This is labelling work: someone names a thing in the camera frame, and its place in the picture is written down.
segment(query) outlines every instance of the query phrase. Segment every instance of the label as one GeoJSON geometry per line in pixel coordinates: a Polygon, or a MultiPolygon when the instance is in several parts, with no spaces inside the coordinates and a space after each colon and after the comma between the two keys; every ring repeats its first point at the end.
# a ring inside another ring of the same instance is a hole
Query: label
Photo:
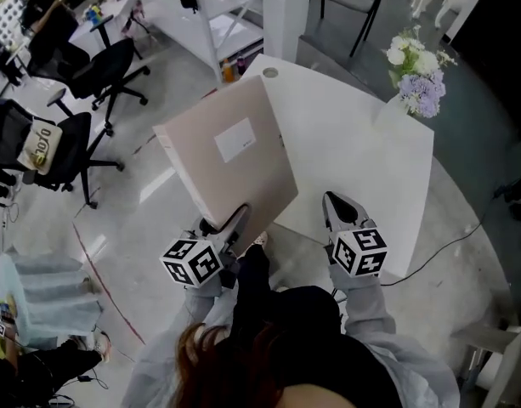
{"type": "Polygon", "coordinates": [[[239,121],[219,136],[215,136],[215,142],[224,163],[228,163],[256,141],[249,118],[239,121]]]}

